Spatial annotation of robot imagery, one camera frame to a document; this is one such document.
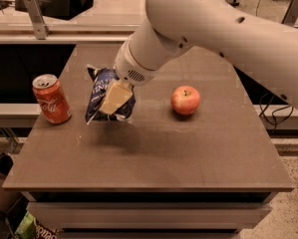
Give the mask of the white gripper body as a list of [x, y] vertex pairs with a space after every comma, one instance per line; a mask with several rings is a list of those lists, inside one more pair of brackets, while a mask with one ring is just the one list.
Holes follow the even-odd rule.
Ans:
[[155, 55], [152, 47], [126, 40], [115, 58], [115, 69], [119, 78], [133, 86], [146, 85], [159, 69]]

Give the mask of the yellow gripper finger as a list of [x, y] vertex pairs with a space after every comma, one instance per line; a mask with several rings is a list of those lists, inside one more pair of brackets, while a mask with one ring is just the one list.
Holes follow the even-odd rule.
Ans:
[[99, 111], [105, 115], [115, 114], [133, 95], [132, 85], [122, 80], [112, 80]]

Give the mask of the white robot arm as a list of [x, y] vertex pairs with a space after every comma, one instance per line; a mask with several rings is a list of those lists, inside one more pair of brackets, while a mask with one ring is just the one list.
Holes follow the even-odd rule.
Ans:
[[167, 61], [198, 46], [298, 110], [298, 29], [243, 13], [225, 0], [146, 0], [146, 18], [120, 47], [118, 79], [100, 111], [111, 115]]

